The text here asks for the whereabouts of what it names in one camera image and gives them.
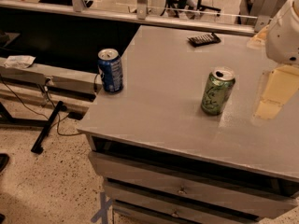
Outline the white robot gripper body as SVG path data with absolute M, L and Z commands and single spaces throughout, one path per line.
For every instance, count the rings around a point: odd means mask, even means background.
M 299 0 L 287 0 L 271 20 L 265 50 L 276 63 L 299 64 Z

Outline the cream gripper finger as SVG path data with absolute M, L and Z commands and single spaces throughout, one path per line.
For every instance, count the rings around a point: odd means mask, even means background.
M 265 45 L 267 31 L 268 25 L 249 40 L 247 47 L 250 49 L 261 49 Z
M 278 66 L 268 76 L 255 116 L 274 119 L 298 90 L 299 67 L 290 64 Z

